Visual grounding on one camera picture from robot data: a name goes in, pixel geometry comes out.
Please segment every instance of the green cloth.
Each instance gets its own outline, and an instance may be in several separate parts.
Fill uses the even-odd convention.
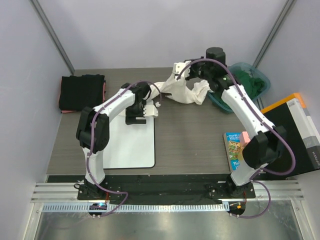
[[[256,98],[264,89],[265,87],[265,82],[258,77],[251,77],[249,73],[238,70],[236,72],[233,72],[233,74],[237,77],[239,82],[243,85],[246,94],[248,94],[250,99]],[[218,93],[213,92],[211,93],[213,97],[224,107],[231,109],[228,104],[226,104],[221,97],[219,96]]]

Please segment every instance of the metal pole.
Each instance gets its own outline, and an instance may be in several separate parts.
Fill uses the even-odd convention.
[[[270,44],[276,37],[280,27],[282,24],[285,22],[286,17],[290,13],[291,9],[293,8],[294,4],[296,3],[297,0],[287,0],[286,3],[284,4],[279,16],[277,17],[271,31],[269,32],[266,40],[264,41],[264,44],[262,45],[258,55],[256,56],[253,67],[257,68],[261,62],[261,60],[264,58]]]
[[[75,73],[75,69],[74,66],[72,65],[66,51],[64,50],[61,42],[59,41],[59,38],[57,36],[57,34],[55,33],[54,28],[52,27],[51,23],[49,22],[44,10],[42,9],[40,3],[38,2],[38,0],[30,0],[30,3],[32,4],[34,10],[36,11],[36,13],[38,14],[40,20],[42,21],[46,31],[48,32],[50,38],[52,39],[56,49],[58,50],[58,52],[60,53],[63,61],[65,62],[67,68],[69,69],[69,71],[71,72],[71,74],[73,75]]]

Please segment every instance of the white wall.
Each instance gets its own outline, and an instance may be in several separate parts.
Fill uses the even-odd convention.
[[[28,0],[0,8],[0,239],[21,239],[37,181],[43,181],[69,75]]]
[[[75,69],[253,63],[285,0],[39,0]]]
[[[263,97],[265,106],[300,92],[320,131],[320,1],[298,0],[263,58],[259,69],[270,79]],[[320,171],[298,176],[304,197],[313,213],[320,239]]]

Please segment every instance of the folded clothes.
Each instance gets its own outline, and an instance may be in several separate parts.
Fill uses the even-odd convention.
[[[105,101],[105,76],[63,76],[59,108],[62,113],[81,111],[84,107],[95,107]]]

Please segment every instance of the reflective floor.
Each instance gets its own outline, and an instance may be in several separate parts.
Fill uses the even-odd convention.
[[[248,202],[244,215],[260,213],[266,202]],[[101,219],[88,213],[42,213],[36,240],[302,240],[290,201],[271,203],[255,219],[226,212],[119,213]]]

